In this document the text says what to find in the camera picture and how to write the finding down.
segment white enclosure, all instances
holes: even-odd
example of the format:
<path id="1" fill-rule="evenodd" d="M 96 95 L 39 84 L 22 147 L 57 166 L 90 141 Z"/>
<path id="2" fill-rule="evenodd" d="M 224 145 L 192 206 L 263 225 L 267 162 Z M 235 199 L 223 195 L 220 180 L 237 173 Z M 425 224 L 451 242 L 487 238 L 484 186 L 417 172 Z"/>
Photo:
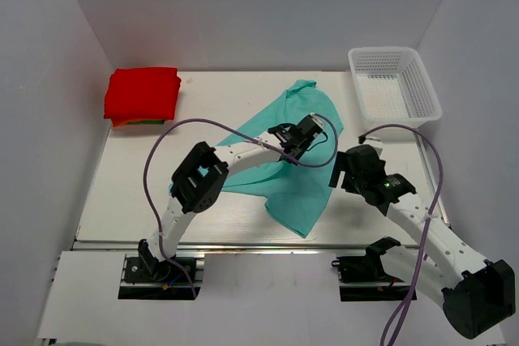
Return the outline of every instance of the white enclosure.
<path id="1" fill-rule="evenodd" d="M 453 228 L 519 270 L 518 21 L 519 0 L 0 0 L 2 344 L 35 337 L 117 67 L 345 70 L 355 47 L 416 49 L 443 110 L 426 131 Z M 519 317 L 501 329 L 519 345 Z"/>

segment white tabletop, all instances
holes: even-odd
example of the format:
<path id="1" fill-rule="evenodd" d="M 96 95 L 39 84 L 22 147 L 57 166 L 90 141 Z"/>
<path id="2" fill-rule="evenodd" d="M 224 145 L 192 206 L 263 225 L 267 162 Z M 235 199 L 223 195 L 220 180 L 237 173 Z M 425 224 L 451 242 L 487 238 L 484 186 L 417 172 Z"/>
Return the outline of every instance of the white tabletop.
<path id="1" fill-rule="evenodd" d="M 361 116 L 348 72 L 183 72 L 177 120 L 205 117 L 238 128 L 275 100 L 297 79 L 311 79 L 337 107 L 345 129 L 340 149 L 355 146 Z M 128 126 L 111 130 L 77 232 L 78 241 L 137 242 L 156 227 L 142 188 L 150 148 L 165 126 Z M 149 174 L 150 191 L 160 213 L 168 201 L 171 174 L 195 143 L 216 144 L 227 134 L 205 124 L 187 124 L 167 136 Z M 431 198 L 427 174 L 415 142 L 386 143 L 389 173 L 401 173 L 424 200 Z M 360 196 L 334 190 L 315 227 L 303 239 L 274 221 L 265 199 L 222 193 L 218 202 L 194 218 L 182 242 L 232 245 L 365 246 L 384 236 L 405 245 L 414 241 Z"/>

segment green towel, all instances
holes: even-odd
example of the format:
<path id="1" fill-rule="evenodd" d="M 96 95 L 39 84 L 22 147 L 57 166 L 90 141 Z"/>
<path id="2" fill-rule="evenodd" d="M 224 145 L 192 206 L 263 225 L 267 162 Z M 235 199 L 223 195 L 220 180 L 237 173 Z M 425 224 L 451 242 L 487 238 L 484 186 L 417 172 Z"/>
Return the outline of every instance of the green towel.
<path id="1" fill-rule="evenodd" d="M 280 123 L 298 124 L 309 113 L 320 113 L 330 119 L 340 134 L 344 126 L 328 96 L 315 89 L 315 81 L 299 80 L 283 92 L 269 106 L 239 128 L 239 131 L 255 137 Z M 318 164 L 325 162 L 333 153 L 332 129 L 324 128 L 328 141 L 306 152 L 302 162 Z M 323 140 L 323 134 L 312 143 Z M 220 145 L 242 142 L 237 135 L 224 139 Z M 332 189 L 328 182 L 333 161 L 323 168 L 304 168 L 286 162 L 264 164 L 230 177 L 223 190 L 239 194 L 254 194 L 267 198 L 268 214 L 294 231 L 306 237 L 323 212 Z"/>

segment black mounting bracket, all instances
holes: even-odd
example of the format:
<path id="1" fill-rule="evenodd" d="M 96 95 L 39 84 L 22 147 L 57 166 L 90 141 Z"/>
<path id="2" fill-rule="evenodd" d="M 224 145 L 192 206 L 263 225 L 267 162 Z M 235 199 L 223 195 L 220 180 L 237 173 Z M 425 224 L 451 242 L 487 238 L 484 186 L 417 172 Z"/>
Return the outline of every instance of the black mounting bracket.
<path id="1" fill-rule="evenodd" d="M 207 210 L 220 196 L 229 170 L 214 151 L 205 142 L 197 143 L 171 177 L 171 196 L 182 204 L 185 214 Z"/>

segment folded red cloth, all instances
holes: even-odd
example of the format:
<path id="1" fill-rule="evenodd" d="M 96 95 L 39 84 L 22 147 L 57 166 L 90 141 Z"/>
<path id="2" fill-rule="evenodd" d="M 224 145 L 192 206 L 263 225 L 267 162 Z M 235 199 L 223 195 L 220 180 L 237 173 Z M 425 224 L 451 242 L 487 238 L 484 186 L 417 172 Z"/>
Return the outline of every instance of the folded red cloth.
<path id="1" fill-rule="evenodd" d="M 117 69 L 105 95 L 105 119 L 114 127 L 174 119 L 180 82 L 176 68 Z"/>

